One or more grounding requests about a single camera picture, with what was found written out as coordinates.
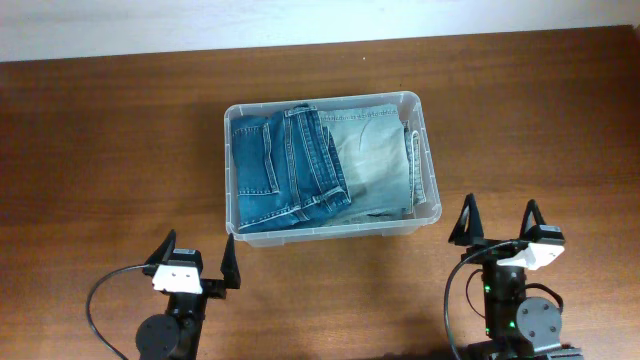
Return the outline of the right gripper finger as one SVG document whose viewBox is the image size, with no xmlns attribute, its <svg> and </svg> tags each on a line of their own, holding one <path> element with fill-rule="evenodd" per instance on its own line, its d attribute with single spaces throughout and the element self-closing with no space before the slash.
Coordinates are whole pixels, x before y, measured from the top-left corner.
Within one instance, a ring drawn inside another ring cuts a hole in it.
<svg viewBox="0 0 640 360">
<path fill-rule="evenodd" d="M 529 231 L 532 230 L 535 226 L 545 225 L 546 222 L 540 212 L 539 206 L 534 199 L 530 199 L 527 202 L 522 224 L 520 227 L 519 238 L 531 238 L 529 235 Z"/>
<path fill-rule="evenodd" d="M 485 237 L 473 193 L 466 195 L 463 207 L 448 242 L 456 246 L 484 245 Z"/>
</svg>

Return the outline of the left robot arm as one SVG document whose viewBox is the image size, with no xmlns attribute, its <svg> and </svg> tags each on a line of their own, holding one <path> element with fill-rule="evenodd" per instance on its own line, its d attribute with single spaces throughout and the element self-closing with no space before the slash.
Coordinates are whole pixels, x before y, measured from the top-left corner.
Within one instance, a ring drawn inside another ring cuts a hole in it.
<svg viewBox="0 0 640 360">
<path fill-rule="evenodd" d="M 170 231 L 144 263 L 143 274 L 152 278 L 153 289 L 166 295 L 168 303 L 163 313 L 138 327 L 135 343 L 141 360 L 196 359 L 207 302 L 224 299 L 228 290 L 241 287 L 232 236 L 225 245 L 220 279 L 204 278 L 201 252 L 178 248 L 176 240 L 176 232 Z"/>
</svg>

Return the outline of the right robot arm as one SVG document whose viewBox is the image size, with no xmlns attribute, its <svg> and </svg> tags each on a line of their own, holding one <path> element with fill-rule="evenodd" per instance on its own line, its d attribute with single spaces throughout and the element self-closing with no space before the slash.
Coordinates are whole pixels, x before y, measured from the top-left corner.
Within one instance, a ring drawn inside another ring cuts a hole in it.
<svg viewBox="0 0 640 360">
<path fill-rule="evenodd" d="M 551 264 L 565 250 L 558 226 L 546 223 L 535 200 L 528 201 L 519 235 L 496 240 L 484 235 L 475 196 L 465 197 L 448 239 L 465 253 L 449 274 L 444 290 L 443 318 L 456 359 L 582 359 L 580 348 L 561 342 L 564 300 L 541 283 L 529 283 L 526 272 Z M 457 273 L 475 264 L 481 276 L 483 318 L 488 340 L 460 348 L 451 329 L 449 299 Z"/>
</svg>

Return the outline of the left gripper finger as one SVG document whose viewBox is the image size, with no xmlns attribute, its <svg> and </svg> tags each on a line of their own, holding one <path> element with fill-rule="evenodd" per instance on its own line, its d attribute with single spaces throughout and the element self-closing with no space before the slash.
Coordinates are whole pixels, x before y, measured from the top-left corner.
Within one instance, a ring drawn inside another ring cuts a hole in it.
<svg viewBox="0 0 640 360">
<path fill-rule="evenodd" d="M 241 287 L 241 275 L 236 258 L 235 239 L 232 234 L 228 236 L 225 245 L 220 271 L 223 275 L 226 289 L 239 289 Z"/>
<path fill-rule="evenodd" d="M 165 240 L 153 251 L 153 253 L 147 258 L 145 261 L 146 265 L 158 265 L 166 262 L 173 250 L 175 249 L 176 244 L 176 231 L 171 229 L 166 236 Z"/>
</svg>

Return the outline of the dark blue jeans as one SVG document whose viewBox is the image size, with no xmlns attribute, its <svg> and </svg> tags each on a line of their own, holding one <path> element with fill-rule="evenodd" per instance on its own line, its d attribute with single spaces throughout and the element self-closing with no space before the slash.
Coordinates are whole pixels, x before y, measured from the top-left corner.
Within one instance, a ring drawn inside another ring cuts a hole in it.
<svg viewBox="0 0 640 360">
<path fill-rule="evenodd" d="M 307 104 L 230 123 L 241 233 L 322 224 L 351 205 L 333 136 Z"/>
</svg>

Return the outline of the light grey jeans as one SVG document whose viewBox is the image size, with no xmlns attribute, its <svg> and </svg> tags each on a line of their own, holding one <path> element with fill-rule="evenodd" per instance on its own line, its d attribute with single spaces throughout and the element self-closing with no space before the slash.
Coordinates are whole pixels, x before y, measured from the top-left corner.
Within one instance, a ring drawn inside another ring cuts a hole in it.
<svg viewBox="0 0 640 360">
<path fill-rule="evenodd" d="M 412 153 L 412 133 L 398 107 L 384 104 L 320 111 L 333 138 L 351 198 L 329 226 L 396 221 L 408 215 L 422 197 L 415 193 L 420 157 Z"/>
</svg>

